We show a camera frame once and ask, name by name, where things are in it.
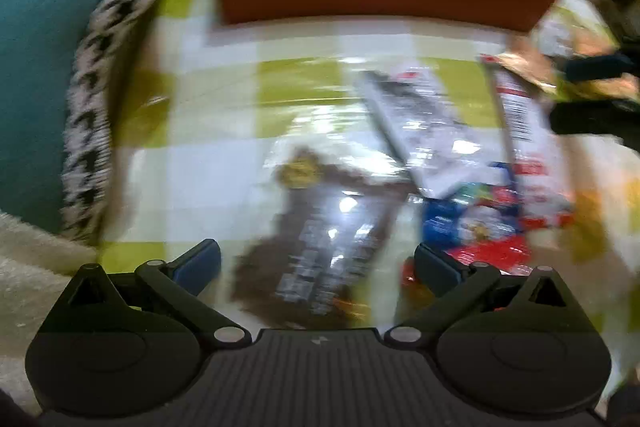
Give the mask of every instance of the red and white package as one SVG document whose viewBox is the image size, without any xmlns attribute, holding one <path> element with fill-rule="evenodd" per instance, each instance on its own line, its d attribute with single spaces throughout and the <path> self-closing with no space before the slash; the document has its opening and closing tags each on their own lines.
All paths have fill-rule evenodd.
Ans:
<svg viewBox="0 0 640 427">
<path fill-rule="evenodd" d="M 513 172 L 522 203 L 524 230 L 563 227 L 573 219 L 568 177 L 556 136 L 542 106 L 516 75 L 483 56 L 494 86 L 508 144 L 513 150 Z"/>
<path fill-rule="evenodd" d="M 467 266 L 482 261 L 511 275 L 531 273 L 531 268 L 527 266 L 530 257 L 529 248 L 522 234 L 510 235 L 498 241 L 482 241 L 465 245 L 455 250 L 447 250 L 447 253 Z"/>
</svg>

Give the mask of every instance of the green checkered tablecloth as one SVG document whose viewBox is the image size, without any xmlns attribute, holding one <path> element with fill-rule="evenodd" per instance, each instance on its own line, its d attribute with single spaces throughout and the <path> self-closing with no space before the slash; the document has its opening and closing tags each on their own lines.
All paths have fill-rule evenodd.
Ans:
<svg viewBox="0 0 640 427">
<path fill-rule="evenodd" d="M 442 79 L 489 160 L 504 160 L 498 118 L 479 54 L 504 49 L 506 33 L 413 18 L 313 18 L 223 26 L 216 0 L 161 0 L 114 126 L 114 184 L 101 262 L 130 271 L 171 260 L 212 237 L 220 279 L 203 298 L 254 333 L 259 322 L 230 301 L 239 255 L 268 229 L 282 203 L 260 189 L 264 162 L 299 116 L 361 107 L 350 86 L 357 60 L 416 58 Z M 559 0 L 594 26 L 582 0 Z M 358 139 L 371 126 L 358 127 Z M 571 230 L 529 237 L 533 264 L 552 264 L 614 352 L 614 379 L 640 357 L 640 160 L 606 137 L 563 143 L 574 179 Z M 419 207 L 407 203 L 362 294 L 370 324 L 393 321 L 402 261 L 419 242 Z"/>
</svg>

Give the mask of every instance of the black object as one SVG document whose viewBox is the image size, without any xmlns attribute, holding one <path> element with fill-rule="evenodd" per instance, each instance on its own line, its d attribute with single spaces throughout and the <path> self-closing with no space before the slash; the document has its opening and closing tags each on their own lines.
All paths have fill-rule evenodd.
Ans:
<svg viewBox="0 0 640 427">
<path fill-rule="evenodd" d="M 200 241 L 170 263 L 158 262 L 162 273 L 194 296 L 199 295 L 205 286 L 218 276 L 221 264 L 220 247 L 213 239 Z M 134 274 L 114 273 L 109 275 L 109 279 L 127 303 L 140 303 L 145 299 Z"/>
<path fill-rule="evenodd" d="M 430 248 L 426 243 L 422 243 L 415 250 L 415 276 L 436 297 L 442 297 L 466 280 L 469 270 L 445 251 Z"/>
<path fill-rule="evenodd" d="M 618 78 L 623 73 L 640 76 L 640 40 L 624 39 L 611 55 L 572 58 L 564 76 L 578 83 Z M 625 146 L 640 152 L 640 104 L 628 98 L 557 103 L 549 115 L 556 134 L 611 134 Z"/>
<path fill-rule="evenodd" d="M 625 382 L 609 399 L 607 419 L 613 427 L 640 426 L 640 382 Z"/>
<path fill-rule="evenodd" d="M 135 303 L 97 265 L 61 295 L 26 360 L 43 425 L 603 425 L 591 409 L 609 353 L 550 268 L 445 263 L 449 290 L 384 339 L 262 330 L 252 344 L 151 263 L 133 274 L 138 292 L 127 287 Z"/>
<path fill-rule="evenodd" d="M 20 409 L 2 389 L 0 389 L 0 418 L 2 427 L 38 427 L 37 420 Z"/>
</svg>

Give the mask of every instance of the plastic wrapper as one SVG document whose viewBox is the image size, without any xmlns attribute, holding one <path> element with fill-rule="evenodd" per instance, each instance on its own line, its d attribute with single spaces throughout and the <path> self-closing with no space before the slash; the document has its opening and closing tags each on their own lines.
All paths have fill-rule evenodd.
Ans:
<svg viewBox="0 0 640 427">
<path fill-rule="evenodd" d="M 495 84 L 513 150 L 516 190 L 522 202 L 520 222 L 526 230 L 562 227 L 571 222 L 573 205 L 564 158 L 542 107 L 517 76 L 493 57 L 483 60 Z"/>
<path fill-rule="evenodd" d="M 423 196 L 447 196 L 484 166 L 478 139 L 430 68 L 367 71 L 357 89 Z"/>
<path fill-rule="evenodd" d="M 482 262 L 511 275 L 531 273 L 531 268 L 527 266 L 529 248 L 523 235 L 510 235 L 498 241 L 481 241 L 447 253 L 462 264 Z"/>
<path fill-rule="evenodd" d="M 409 182 L 369 184 L 300 149 L 277 171 L 285 211 L 236 269 L 234 299 L 274 327 L 347 328 L 350 288 L 380 250 Z"/>
<path fill-rule="evenodd" d="M 425 203 L 425 243 L 448 251 L 520 232 L 520 205 L 510 168 L 504 163 L 487 166 L 484 178 L 463 184 L 449 198 Z"/>
<path fill-rule="evenodd" d="M 301 110 L 264 162 L 274 203 L 257 206 L 233 300 L 270 327 L 368 325 L 364 282 L 415 192 L 386 147 L 361 103 Z"/>
</svg>

